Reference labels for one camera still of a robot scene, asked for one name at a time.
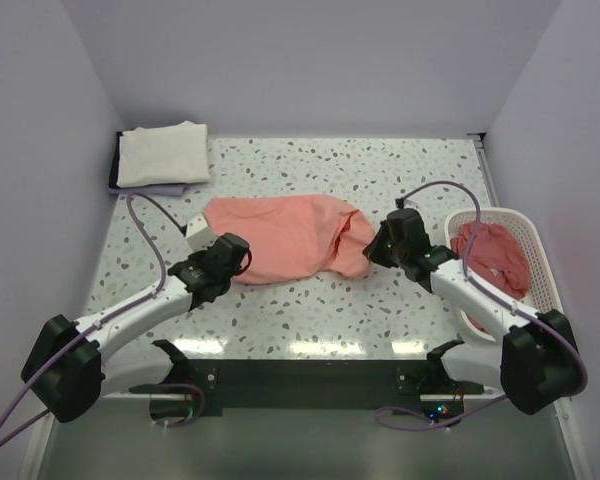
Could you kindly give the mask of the salmon pink t-shirt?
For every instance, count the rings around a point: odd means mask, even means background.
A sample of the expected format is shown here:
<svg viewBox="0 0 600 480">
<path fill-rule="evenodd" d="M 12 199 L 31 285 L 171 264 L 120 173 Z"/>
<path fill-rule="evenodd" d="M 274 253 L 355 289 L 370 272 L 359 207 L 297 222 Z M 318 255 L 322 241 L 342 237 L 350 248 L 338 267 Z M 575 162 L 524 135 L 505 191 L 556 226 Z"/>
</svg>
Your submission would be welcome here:
<svg viewBox="0 0 600 480">
<path fill-rule="evenodd" d="M 375 237 L 364 213 L 329 195 L 214 198 L 204 209 L 213 231 L 250 245 L 252 260 L 237 281 L 286 283 L 329 271 L 363 278 L 370 261 L 363 250 Z"/>
</svg>

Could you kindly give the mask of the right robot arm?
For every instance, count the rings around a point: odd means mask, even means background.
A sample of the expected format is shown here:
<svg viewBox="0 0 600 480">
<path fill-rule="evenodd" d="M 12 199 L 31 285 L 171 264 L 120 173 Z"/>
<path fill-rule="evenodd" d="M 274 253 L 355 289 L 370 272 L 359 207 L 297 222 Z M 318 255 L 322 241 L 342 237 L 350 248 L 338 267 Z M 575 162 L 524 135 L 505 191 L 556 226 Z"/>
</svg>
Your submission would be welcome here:
<svg viewBox="0 0 600 480">
<path fill-rule="evenodd" d="M 516 301 L 472 273 L 449 248 L 432 245 L 416 210 L 389 213 L 364 254 L 375 265 L 401 269 L 493 337 L 489 345 L 452 340 L 430 351 L 425 379 L 432 390 L 446 393 L 465 381 L 495 387 L 532 415 L 585 389 L 588 373 L 568 318 Z"/>
</svg>

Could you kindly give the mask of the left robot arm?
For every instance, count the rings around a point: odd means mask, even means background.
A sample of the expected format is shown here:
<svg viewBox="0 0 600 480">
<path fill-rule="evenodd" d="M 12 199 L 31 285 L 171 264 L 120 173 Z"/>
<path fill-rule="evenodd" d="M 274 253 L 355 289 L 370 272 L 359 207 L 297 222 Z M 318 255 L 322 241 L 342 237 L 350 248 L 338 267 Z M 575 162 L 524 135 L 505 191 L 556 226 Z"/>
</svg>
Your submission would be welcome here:
<svg viewBox="0 0 600 480">
<path fill-rule="evenodd" d="M 115 391 L 150 383 L 165 392 L 180 390 L 187 368 L 178 356 L 124 362 L 117 352 L 159 324 L 214 302 L 251 260 L 248 242 L 226 233 L 124 302 L 74 321 L 53 317 L 34 343 L 22 380 L 61 423 Z"/>
</svg>

